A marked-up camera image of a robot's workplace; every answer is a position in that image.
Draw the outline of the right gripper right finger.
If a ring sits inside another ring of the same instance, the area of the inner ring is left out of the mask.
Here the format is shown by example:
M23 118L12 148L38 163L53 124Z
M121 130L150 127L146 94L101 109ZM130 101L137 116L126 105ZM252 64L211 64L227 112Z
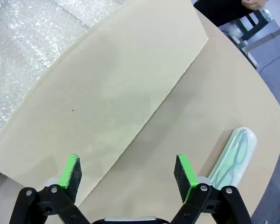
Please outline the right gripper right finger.
M183 205L172 224L194 224L201 213L209 213L217 224L250 224L251 217L234 186L221 190L199 183L185 154L176 156L174 176Z

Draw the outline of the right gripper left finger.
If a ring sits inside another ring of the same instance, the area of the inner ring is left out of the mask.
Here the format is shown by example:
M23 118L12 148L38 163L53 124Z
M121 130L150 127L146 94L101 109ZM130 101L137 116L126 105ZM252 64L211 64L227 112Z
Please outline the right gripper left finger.
M44 224L49 216L57 215L64 224L88 224L89 221L75 205L82 179L80 158L71 154L57 183L41 191L22 188L10 218L11 224Z

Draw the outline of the hoodie person's right hand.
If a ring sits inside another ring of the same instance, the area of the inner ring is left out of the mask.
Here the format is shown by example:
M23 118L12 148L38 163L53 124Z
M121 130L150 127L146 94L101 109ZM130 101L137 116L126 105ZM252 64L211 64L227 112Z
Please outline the hoodie person's right hand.
M249 10L256 11L265 5L265 1L262 0L242 0L242 5Z

